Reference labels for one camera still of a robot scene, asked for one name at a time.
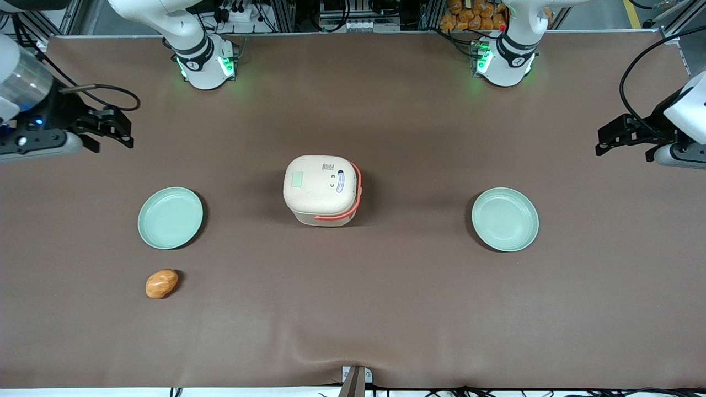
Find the black cable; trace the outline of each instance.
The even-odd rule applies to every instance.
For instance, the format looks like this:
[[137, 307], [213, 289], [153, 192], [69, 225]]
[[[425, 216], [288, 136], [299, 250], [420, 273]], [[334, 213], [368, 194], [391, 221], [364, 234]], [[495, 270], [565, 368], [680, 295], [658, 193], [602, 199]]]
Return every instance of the black cable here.
[[469, 52], [467, 52], [466, 50], [464, 50], [464, 49], [461, 47], [461, 44], [457, 43], [456, 40], [451, 40], [451, 42], [453, 43], [453, 46], [456, 47], [456, 49], [458, 50], [458, 52], [460, 52], [461, 54], [464, 54], [466, 57], [469, 57], [469, 58], [472, 58], [472, 57], [473, 57], [473, 55], [471, 55], [471, 53], [469, 53]]
[[270, 30], [272, 30], [272, 33], [276, 33], [277, 29], [275, 29], [275, 24], [272, 23], [272, 21], [270, 20], [270, 17], [265, 12], [265, 7], [263, 7], [262, 1], [256, 0], [256, 2], [260, 5], [260, 11], [261, 11], [263, 18], [265, 19], [265, 23], [270, 28]]
[[656, 7], [653, 7], [653, 6], [645, 6], [645, 5], [639, 4], [639, 3], [636, 2], [635, 0], [628, 0], [628, 1], [630, 2], [630, 4], [634, 5], [635, 7], [641, 8], [641, 9], [643, 9], [643, 10], [655, 10], [655, 9], [657, 9]]
[[[423, 28], [422, 30], [430, 30], [432, 32], [437, 32], [439, 35], [441, 35], [441, 37], [444, 37], [445, 39], [447, 39], [449, 41], [453, 40], [453, 41], [457, 42], [458, 44], [468, 44], [468, 45], [471, 44], [471, 42], [468, 40], [461, 40], [461, 39], [453, 38], [453, 37], [451, 37], [450, 34], [447, 35], [446, 32], [444, 32], [443, 30], [441, 30], [439, 28], [429, 27], [429, 28]], [[493, 37], [493, 36], [487, 35], [483, 32], [479, 32], [478, 30], [465, 30], [465, 32], [475, 33], [475, 34], [480, 35], [482, 37], [487, 37], [487, 38], [493, 39], [493, 40], [497, 40], [500, 37], [500, 36]]]
[[91, 90], [94, 90], [94, 89], [103, 89], [103, 90], [118, 91], [119, 93], [123, 93], [123, 94], [129, 95], [130, 97], [132, 97], [132, 98], [135, 100], [135, 106], [133, 106], [133, 107], [119, 107], [119, 106], [115, 106], [115, 105], [109, 104], [108, 102], [104, 102], [103, 100], [100, 100], [100, 99], [98, 99], [98, 98], [96, 98], [96, 97], [94, 97], [94, 96], [91, 95], [91, 97], [92, 97], [94, 100], [98, 101], [101, 105], [104, 105], [104, 106], [113, 106], [113, 107], [115, 107], [116, 109], [122, 110], [123, 112], [132, 112], [133, 110], [140, 109], [140, 107], [142, 106], [142, 101], [140, 101], [140, 98], [139, 98], [137, 95], [135, 95], [135, 93], [133, 93], [133, 92], [130, 91], [130, 90], [126, 90], [125, 88], [118, 87], [118, 86], [116, 86], [116, 85], [110, 85], [110, 84], [93, 84], [93, 85], [95, 86], [95, 88], [91, 88]]
[[10, 16], [5, 15], [3, 18], [5, 21], [2, 23], [2, 26], [0, 26], [0, 30], [3, 30], [7, 26], [7, 22], [10, 22]]
[[[660, 45], [662, 45], [662, 44], [664, 44], [664, 43], [666, 43], [666, 42], [672, 41], [672, 40], [676, 39], [677, 37], [684, 37], [684, 36], [687, 36], [687, 35], [692, 35], [692, 34], [697, 33], [697, 32], [702, 32], [703, 30], [706, 30], [706, 25], [700, 26], [699, 28], [693, 28], [693, 29], [689, 29], [689, 30], [684, 30], [683, 32], [676, 33], [676, 34], [674, 34], [674, 35], [665, 37], [664, 39], [662, 39], [662, 40], [660, 40], [660, 41], [654, 43], [653, 45], [649, 46], [647, 49], [645, 49], [644, 51], [642, 51], [642, 52], [640, 53], [640, 55], [638, 55], [638, 56], [633, 60], [633, 62], [630, 63], [630, 66], [628, 66], [628, 69], [625, 70], [625, 73], [623, 74], [623, 77], [620, 79], [620, 85], [619, 85], [620, 99], [623, 101], [623, 105], [625, 105], [625, 108], [628, 110], [628, 112], [630, 113], [630, 115], [633, 116], [633, 118], [634, 118], [635, 120], [637, 120], [643, 127], [648, 128], [655, 136], [661, 136], [661, 137], [663, 137], [661, 133], [655, 131], [651, 126], [647, 125], [647, 122], [646, 122], [642, 117], [640, 117], [640, 116], [638, 115], [638, 113], [633, 109], [632, 106], [630, 106], [630, 103], [628, 102], [628, 98], [625, 96], [625, 80], [626, 80], [626, 79], [628, 78], [628, 76], [630, 75], [630, 72], [633, 71], [633, 69], [635, 68], [635, 65], [637, 65], [638, 62], [639, 62], [645, 55], [647, 55], [650, 51], [652, 51], [653, 49], [659, 47]], [[632, 391], [632, 392], [630, 392], [630, 393], [625, 393], [625, 396], [629, 396], [630, 394], [633, 394], [633, 393], [637, 393], [637, 391]]]
[[[20, 41], [21, 46], [24, 46], [24, 40], [23, 40], [23, 36], [24, 36], [25, 40], [27, 40], [29, 42], [29, 44], [31, 44], [32, 47], [37, 52], [37, 58], [39, 58], [41, 61], [47, 62], [57, 73], [59, 73], [61, 75], [61, 77], [66, 79], [66, 81], [68, 81], [71, 85], [73, 85], [74, 87], [78, 86], [78, 84], [71, 77], [68, 77], [68, 75], [66, 73], [64, 73], [64, 71], [62, 71], [44, 52], [42, 52], [42, 50], [39, 47], [37, 47], [35, 42], [30, 37], [29, 33], [27, 33], [27, 30], [25, 30], [25, 26], [22, 24], [22, 21], [20, 20], [20, 18], [17, 15], [12, 16], [12, 23], [15, 25], [16, 34], [18, 34], [18, 40]], [[108, 84], [94, 84], [94, 86], [96, 88], [103, 88], [103, 89], [107, 89], [107, 90], [114, 90], [114, 91], [119, 91], [121, 93], [125, 93], [127, 95], [130, 95], [136, 101], [136, 105], [133, 107], [120, 107], [120, 106], [116, 106], [111, 103], [105, 102], [104, 100], [96, 97], [95, 95], [83, 91], [83, 94], [85, 94], [87, 97], [93, 99], [94, 101], [100, 103], [103, 106], [114, 107], [116, 109], [122, 110], [123, 112], [132, 112], [133, 110], [137, 110], [140, 108], [140, 106], [142, 106], [142, 102], [140, 101], [140, 98], [130, 90], [127, 90], [122, 87], [116, 87], [115, 85], [108, 85]]]
[[376, 0], [368, 0], [368, 7], [376, 14], [382, 16], [395, 16], [400, 13], [400, 5], [402, 2], [397, 3], [397, 6], [391, 10], [383, 10], [375, 5]]
[[258, 12], [260, 13], [260, 16], [263, 18], [263, 21], [265, 22], [265, 25], [267, 25], [268, 28], [272, 31], [272, 33], [276, 33], [277, 29], [275, 29], [275, 25], [270, 21], [270, 17], [267, 16], [265, 13], [265, 10], [263, 8], [261, 0], [253, 0], [253, 5], [255, 8], [257, 8]]
[[341, 21], [339, 21], [338, 26], [336, 26], [336, 27], [333, 28], [332, 30], [326, 30], [325, 28], [322, 28], [322, 27], [314, 20], [315, 15], [316, 15], [316, 9], [314, 8], [314, 6], [315, 6], [316, 3], [318, 2], [318, 0], [312, 0], [311, 3], [309, 4], [310, 7], [311, 7], [311, 9], [309, 10], [309, 11], [310, 11], [310, 14], [309, 14], [309, 21], [310, 21], [311, 24], [314, 26], [314, 28], [317, 29], [319, 32], [333, 33], [333, 32], [335, 32], [336, 30], [339, 30], [340, 28], [342, 28], [342, 27], [346, 24], [346, 22], [348, 21], [348, 18], [349, 18], [350, 15], [351, 15], [351, 7], [350, 7], [350, 4], [348, 4], [348, 1], [349, 1], [349, 0], [343, 0], [343, 11], [342, 11], [342, 13], [341, 13]]

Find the orange handle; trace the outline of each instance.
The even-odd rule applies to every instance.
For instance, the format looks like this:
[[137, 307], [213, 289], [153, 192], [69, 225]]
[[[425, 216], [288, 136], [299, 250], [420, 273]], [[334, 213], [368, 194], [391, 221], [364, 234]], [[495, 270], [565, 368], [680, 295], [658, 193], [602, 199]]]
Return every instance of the orange handle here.
[[355, 204], [349, 209], [346, 213], [342, 213], [341, 215], [336, 215], [336, 216], [321, 216], [317, 215], [313, 217], [315, 220], [341, 220], [349, 217], [352, 213], [358, 210], [358, 206], [360, 206], [360, 195], [363, 193], [361, 189], [361, 183], [362, 183], [362, 177], [360, 175], [360, 170], [358, 169], [358, 166], [355, 165], [353, 162], [350, 162], [353, 168], [355, 169], [356, 175], [358, 175], [358, 196], [355, 199]]

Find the green plate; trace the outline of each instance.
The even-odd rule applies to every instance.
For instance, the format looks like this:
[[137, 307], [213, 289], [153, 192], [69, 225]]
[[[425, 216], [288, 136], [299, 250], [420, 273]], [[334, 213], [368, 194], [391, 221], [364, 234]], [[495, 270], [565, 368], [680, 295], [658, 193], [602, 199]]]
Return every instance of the green plate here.
[[506, 187], [481, 194], [473, 204], [472, 220], [478, 236], [500, 251], [525, 249], [539, 232], [539, 215], [532, 202]]
[[196, 235], [203, 221], [198, 196], [183, 187], [168, 187], [153, 194], [140, 210], [140, 237], [157, 249], [180, 247]]

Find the brown tablecloth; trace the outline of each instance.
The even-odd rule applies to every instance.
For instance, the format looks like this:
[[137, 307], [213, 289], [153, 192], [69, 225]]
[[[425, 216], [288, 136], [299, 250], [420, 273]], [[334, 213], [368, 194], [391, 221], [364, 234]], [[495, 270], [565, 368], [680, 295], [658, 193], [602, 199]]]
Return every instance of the brown tablecloth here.
[[[658, 37], [549, 34], [509, 89], [437, 35], [256, 37], [211, 92], [157, 39], [52, 40], [79, 83], [144, 105], [132, 150], [103, 139], [98, 155], [1, 166], [0, 386], [327, 384], [352, 363], [381, 386], [697, 386], [706, 172], [647, 164], [648, 147], [594, 155], [624, 112], [619, 78]], [[649, 114], [685, 81], [662, 47], [628, 96]], [[285, 206], [304, 154], [362, 169], [349, 226]], [[158, 251], [136, 219], [167, 186], [197, 191], [208, 224]], [[469, 209], [495, 186], [539, 211], [524, 251], [478, 243]], [[164, 267], [185, 280], [150, 300]]]

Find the yellow floor line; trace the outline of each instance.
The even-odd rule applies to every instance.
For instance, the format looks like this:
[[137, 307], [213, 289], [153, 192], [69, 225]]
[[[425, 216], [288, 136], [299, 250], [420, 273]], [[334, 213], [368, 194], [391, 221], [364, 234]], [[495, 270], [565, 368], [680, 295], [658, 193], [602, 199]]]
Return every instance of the yellow floor line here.
[[635, 6], [628, 0], [623, 0], [623, 4], [625, 5], [625, 11], [628, 13], [630, 26], [632, 26], [633, 29], [640, 29], [640, 20], [638, 19], [637, 11], [635, 11]]

